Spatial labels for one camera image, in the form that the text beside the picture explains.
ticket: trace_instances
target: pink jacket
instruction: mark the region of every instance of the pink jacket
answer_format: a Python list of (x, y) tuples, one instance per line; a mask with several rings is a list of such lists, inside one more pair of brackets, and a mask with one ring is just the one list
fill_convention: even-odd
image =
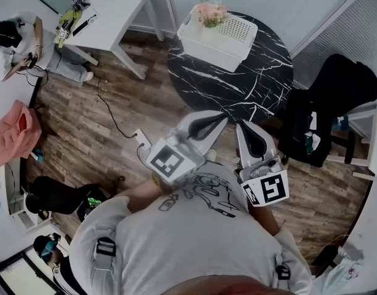
[(0, 167), (15, 157), (27, 159), (41, 133), (35, 110), (15, 100), (10, 111), (0, 120)]

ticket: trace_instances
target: dark hair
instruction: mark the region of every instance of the dark hair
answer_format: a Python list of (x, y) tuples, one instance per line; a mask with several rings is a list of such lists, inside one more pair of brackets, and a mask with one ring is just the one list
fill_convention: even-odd
[(41, 255), (42, 255), (43, 249), (45, 249), (46, 247), (46, 244), (49, 243), (50, 241), (51, 241), (51, 238), (49, 238), (48, 236), (38, 236), (35, 238), (34, 244), (33, 244), (36, 254), (46, 263), (50, 261), (50, 259), (52, 258), (52, 255), (50, 255), (48, 259), (45, 259), (45, 256), (42, 257)]
[(25, 204), (28, 211), (30, 211), (31, 213), (38, 214), (42, 210), (42, 199), (39, 198), (37, 195), (28, 194), (26, 197)]
[(10, 47), (19, 35), (16, 24), (12, 21), (0, 22), (0, 46)]

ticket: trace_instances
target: buckle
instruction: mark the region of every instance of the buckle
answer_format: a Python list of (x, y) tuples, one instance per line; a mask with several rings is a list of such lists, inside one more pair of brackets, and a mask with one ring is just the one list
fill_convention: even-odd
[(291, 272), (285, 265), (278, 265), (276, 267), (276, 272), (279, 280), (289, 280), (291, 277)]
[(115, 257), (116, 244), (109, 237), (101, 237), (97, 241), (95, 252), (97, 254), (105, 254), (106, 256)]

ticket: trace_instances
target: round table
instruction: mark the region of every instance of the round table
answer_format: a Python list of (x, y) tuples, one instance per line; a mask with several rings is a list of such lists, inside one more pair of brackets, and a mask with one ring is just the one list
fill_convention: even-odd
[(169, 75), (193, 109), (224, 111), (231, 123), (245, 119), (259, 124), (285, 105), (293, 83), (292, 61), (272, 29), (248, 15), (230, 13), (258, 26), (251, 51), (235, 72), (186, 55), (175, 37), (168, 53)]

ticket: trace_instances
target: black cap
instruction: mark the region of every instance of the black cap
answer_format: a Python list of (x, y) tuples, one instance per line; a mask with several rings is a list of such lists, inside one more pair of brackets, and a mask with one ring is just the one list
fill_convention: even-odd
[(38, 236), (35, 238), (33, 247), (36, 254), (40, 258), (42, 258), (41, 254), (42, 254), (43, 249), (45, 249), (46, 244), (49, 243), (50, 241), (51, 239), (48, 236)]

